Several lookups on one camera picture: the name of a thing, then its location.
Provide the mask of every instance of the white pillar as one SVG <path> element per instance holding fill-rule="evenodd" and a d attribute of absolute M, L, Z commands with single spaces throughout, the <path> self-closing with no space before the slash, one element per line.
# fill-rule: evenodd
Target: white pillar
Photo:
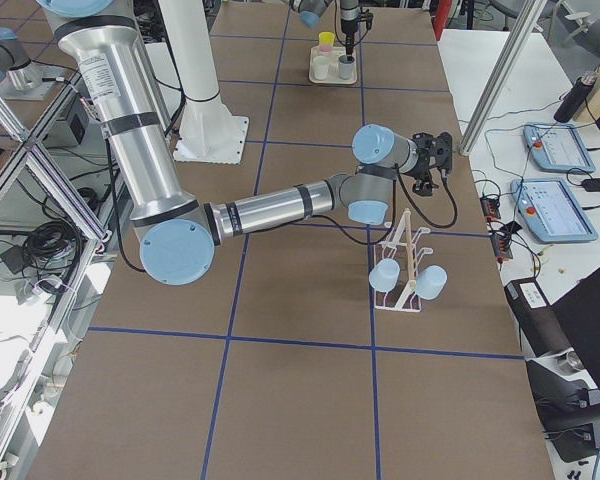
<path fill-rule="evenodd" d="M 222 103 L 202 0 L 160 0 L 187 105 L 174 158 L 240 163 L 249 119 Z"/>

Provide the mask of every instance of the tray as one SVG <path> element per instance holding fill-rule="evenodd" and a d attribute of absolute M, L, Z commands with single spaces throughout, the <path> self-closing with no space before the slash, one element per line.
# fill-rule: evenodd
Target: tray
<path fill-rule="evenodd" d="M 316 77 L 313 76 L 313 71 L 311 69 L 311 62 L 313 61 L 313 58 L 316 55 L 318 55 L 318 46 L 316 45 L 315 47 L 313 47 L 311 49 L 311 55 L 309 56 L 309 81 L 311 81 L 312 83 L 321 83 L 328 85 L 352 85 L 356 83 L 358 81 L 357 65 L 356 68 L 353 69 L 353 75 L 351 75 L 351 78 L 343 80 L 338 76 L 338 57 L 344 54 L 344 47 L 333 47 L 333 50 L 331 51 L 330 55 L 331 64 L 329 65 L 329 73 L 327 74 L 327 78 L 325 78 L 324 80 L 318 80 Z M 358 59 L 356 58 L 355 54 L 353 55 L 353 58 L 356 59 L 357 64 Z"/>

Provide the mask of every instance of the blue tape line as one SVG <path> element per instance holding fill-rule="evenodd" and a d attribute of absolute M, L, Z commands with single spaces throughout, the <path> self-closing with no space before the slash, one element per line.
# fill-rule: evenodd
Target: blue tape line
<path fill-rule="evenodd" d="M 304 340 L 288 340 L 284 338 L 260 338 L 233 336 L 231 340 L 250 343 L 268 343 L 274 345 L 295 345 L 301 347 L 341 348 L 345 350 L 371 350 L 369 345 L 355 345 L 351 343 L 312 342 Z"/>
<path fill-rule="evenodd" d="M 522 355 L 508 355 L 504 353 L 479 353 L 479 352 L 457 352 L 453 350 L 429 350 L 421 348 L 403 347 L 375 347 L 379 352 L 413 353 L 417 355 L 436 355 L 442 357 L 468 357 L 468 358 L 491 358 L 494 360 L 524 360 Z"/>
<path fill-rule="evenodd" d="M 315 39 L 311 38 L 295 38 L 286 36 L 283 37 L 270 37 L 270 36 L 258 36 L 258 35 L 231 35 L 231 34 L 218 34 L 214 33 L 209 35 L 210 37 L 218 37 L 218 38 L 242 38 L 242 39 L 260 39 L 260 40 L 288 40 L 292 42 L 313 42 L 315 43 Z M 438 45 L 435 43 L 413 43 L 413 42 L 380 42 L 374 40 L 365 40 L 364 43 L 368 43 L 370 45 L 402 45 L 402 46 L 410 46 L 410 47 L 437 47 Z"/>
<path fill-rule="evenodd" d="M 286 36 L 287 34 L 287 28 L 289 26 L 289 12 L 291 12 L 291 9 L 287 10 L 287 18 L 285 20 L 285 25 L 284 25 L 284 34 L 283 36 Z M 278 55 L 278 65 L 276 67 L 276 77 L 275 77 L 275 82 L 278 81 L 278 77 L 280 75 L 280 63 L 282 61 L 282 52 L 284 51 L 284 38 L 280 44 L 280 54 Z M 273 91 L 271 92 L 271 103 L 269 105 L 269 113 L 268 113 L 268 118 L 267 118 L 267 126 L 265 128 L 265 133 L 264 133 L 264 142 L 262 144 L 262 151 L 260 152 L 260 162 L 258 164 L 258 172 L 256 174 L 256 182 L 254 185 L 254 189 L 253 189 L 253 194 L 256 195 L 258 192 L 258 187 L 260 185 L 260 176 L 262 173 L 262 164 L 264 162 L 264 155 L 265 155 L 265 151 L 267 148 L 267 137 L 269 135 L 269 127 L 271 125 L 271 115 L 273 112 L 273 105 L 274 105 L 274 100 L 275 100 L 275 95 L 276 95 L 276 86 L 273 86 Z M 200 473 L 200 479 L 201 480 L 206 480 L 207 478 L 207 472 L 208 472 L 208 468 L 209 468 L 209 458 L 211 456 L 211 448 L 213 446 L 213 436 L 215 433 L 215 426 L 216 426 L 216 421 L 218 418 L 218 409 L 220 407 L 220 397 L 222 394 L 222 386 L 224 384 L 224 374 L 225 374 L 225 370 L 226 370 L 226 366 L 227 366 L 227 360 L 229 358 L 229 348 L 231 346 L 231 335 L 233 333 L 233 325 L 234 325 L 234 321 L 235 321 L 235 316 L 236 316 L 236 311 L 238 308 L 238 300 L 240 298 L 240 290 L 242 288 L 242 277 L 244 274 L 244 266 L 246 263 L 246 259 L 247 259 L 247 252 L 249 250 L 249 235 L 245 236 L 245 240 L 244 240 L 244 246 L 242 249 L 242 257 L 240 259 L 240 269 L 238 270 L 238 280 L 236 282 L 236 292 L 233 298 L 233 305 L 231 306 L 231 318 L 229 320 L 229 329 L 227 331 L 227 340 L 225 341 L 225 348 L 224 348 L 224 353 L 222 355 L 222 365 L 220 367 L 220 375 L 218 377 L 218 385 L 216 388 L 216 397 L 214 399 L 213 402 L 213 411 L 211 414 L 211 423 L 209 425 L 209 434 L 207 437 L 207 445 L 205 448 L 205 453 L 204 453 L 204 461 L 202 464 L 202 471 Z"/>
<path fill-rule="evenodd" d="M 213 410 L 211 412 L 211 423 L 209 424 L 209 433 L 207 436 L 207 445 L 204 451 L 204 460 L 202 463 L 202 471 L 200 473 L 200 479 L 205 480 L 207 478 L 207 471 L 209 468 L 209 458 L 211 456 L 211 447 L 213 445 L 213 435 L 215 433 L 216 421 L 218 419 L 218 410 L 220 408 L 220 397 L 222 396 L 222 387 L 224 385 L 224 374 L 227 368 L 227 361 L 229 359 L 229 347 L 231 345 L 231 333 L 233 332 L 233 324 L 236 318 L 236 311 L 238 309 L 238 300 L 240 298 L 240 290 L 242 288 L 242 276 L 244 274 L 244 265 L 247 259 L 247 250 L 249 249 L 249 236 L 245 236 L 244 244 L 242 247 L 242 257 L 240 259 L 240 268 L 238 269 L 238 279 L 236 280 L 236 291 L 233 296 L 233 304 L 231 305 L 231 316 L 229 318 L 229 327 L 227 329 L 227 336 L 225 337 L 224 351 L 222 353 L 222 363 L 220 364 L 220 374 L 218 375 L 218 385 L 216 386 L 216 395 L 213 400 Z"/>
<path fill-rule="evenodd" d="M 367 243 L 371 242 L 371 230 L 367 228 Z M 367 245 L 367 271 L 373 268 L 373 246 Z M 380 408 L 378 397 L 378 359 L 376 355 L 376 316 L 374 309 L 374 291 L 368 285 L 369 295 L 369 328 L 371 330 L 371 378 L 373 384 L 373 429 L 376 454 L 376 480 L 382 480 L 382 455 L 380 449 Z"/>
<path fill-rule="evenodd" d="M 187 337 L 201 338 L 205 340 L 225 340 L 225 335 L 214 335 L 211 333 L 193 333 L 193 332 L 178 332 L 168 330 L 148 330 L 142 328 L 122 328 L 122 327 L 89 327 L 90 332 L 106 332 L 106 333 L 130 333 L 133 335 L 153 335 L 157 337 Z"/>
<path fill-rule="evenodd" d="M 410 353 L 421 355 L 434 355 L 445 357 L 469 357 L 469 358 L 492 358 L 496 360 L 524 360 L 521 355 L 509 355 L 498 353 L 478 353 L 478 352 L 458 352 L 453 350 L 432 350 L 421 348 L 408 347 L 389 347 L 376 345 L 356 345 L 354 343 L 332 343 L 332 342 L 314 342 L 305 340 L 292 340 L 284 338 L 259 338 L 246 336 L 227 336 L 212 333 L 195 333 L 195 332 L 179 332 L 168 330 L 150 330 L 141 328 L 123 328 L 123 327 L 89 327 L 90 332 L 100 333 L 122 333 L 130 335 L 153 335 L 157 337 L 184 337 L 198 338 L 202 340 L 231 340 L 235 342 L 250 342 L 250 343 L 272 343 L 278 345 L 297 345 L 301 347 L 323 347 L 323 348 L 343 348 L 349 350 L 372 350 L 377 352 L 393 352 L 393 353 Z"/>
<path fill-rule="evenodd" d="M 351 145 L 338 145 L 335 143 L 307 143 L 307 142 L 284 142 L 279 140 L 267 140 L 270 145 L 296 145 L 303 147 L 330 147 L 330 148 L 346 148 L 351 149 Z"/>

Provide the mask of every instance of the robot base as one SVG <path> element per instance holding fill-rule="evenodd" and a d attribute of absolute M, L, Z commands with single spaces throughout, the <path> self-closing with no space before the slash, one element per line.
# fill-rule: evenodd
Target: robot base
<path fill-rule="evenodd" d="M 55 78 L 62 75 L 66 69 L 61 67 L 42 67 L 40 68 L 43 78 Z M 35 100 L 42 101 L 45 100 L 51 89 L 57 85 L 56 82 L 42 82 L 36 88 L 32 88 L 31 90 L 20 91 L 16 90 L 9 80 L 6 77 L 2 82 L 0 82 L 0 96 L 5 100 Z"/>
<path fill-rule="evenodd" d="M 178 141 L 173 152 L 173 158 L 181 162 L 239 164 L 247 138 L 247 130 L 249 129 L 249 118 L 232 116 L 228 119 L 228 122 L 234 125 L 233 132 L 225 136 L 219 145 L 207 148 L 205 145 L 205 128 L 198 126 L 199 135 L 182 138 Z"/>

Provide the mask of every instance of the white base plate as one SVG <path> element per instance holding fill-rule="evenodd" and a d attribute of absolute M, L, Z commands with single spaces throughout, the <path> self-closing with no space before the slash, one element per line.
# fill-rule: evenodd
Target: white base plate
<path fill-rule="evenodd" d="M 344 47 L 333 47 L 333 50 L 331 51 L 331 55 L 329 56 L 329 59 L 331 60 L 331 63 L 329 64 L 329 73 L 327 73 L 327 78 L 325 78 L 324 80 L 318 80 L 316 77 L 313 76 L 313 69 L 311 68 L 312 62 L 313 62 L 313 58 L 318 54 L 318 47 L 315 46 L 311 49 L 311 55 L 309 57 L 309 80 L 312 83 L 321 83 L 321 84 L 329 84 L 329 85 L 352 85 L 354 83 L 356 83 L 358 81 L 358 68 L 357 65 L 355 65 L 354 69 L 353 69 L 353 74 L 351 75 L 351 78 L 348 78 L 347 80 L 343 80 L 342 78 L 340 78 L 338 76 L 338 57 L 340 55 L 344 55 L 345 54 L 345 49 Z"/>
<path fill-rule="evenodd" d="M 224 144 L 212 148 L 205 156 L 190 154 L 190 152 L 187 152 L 187 147 L 183 144 L 183 141 L 179 140 L 173 152 L 173 158 L 179 162 L 239 164 L 240 160 L 242 160 L 242 151 L 244 150 L 247 130 L 249 129 L 249 117 L 233 117 L 233 119 L 238 124 L 240 132 L 242 132 L 239 137 L 229 139 Z"/>
<path fill-rule="evenodd" d="M 38 65 L 40 70 L 42 71 L 43 78 L 55 78 L 62 75 L 66 68 L 62 67 L 47 67 Z M 5 78 L 2 82 L 0 82 L 0 96 L 5 100 L 34 100 L 34 101 L 42 101 L 49 96 L 49 92 L 51 89 L 56 86 L 56 82 L 42 82 L 39 87 L 36 87 L 32 90 L 28 90 L 26 92 L 21 92 L 16 90 L 11 83 L 9 78 Z"/>

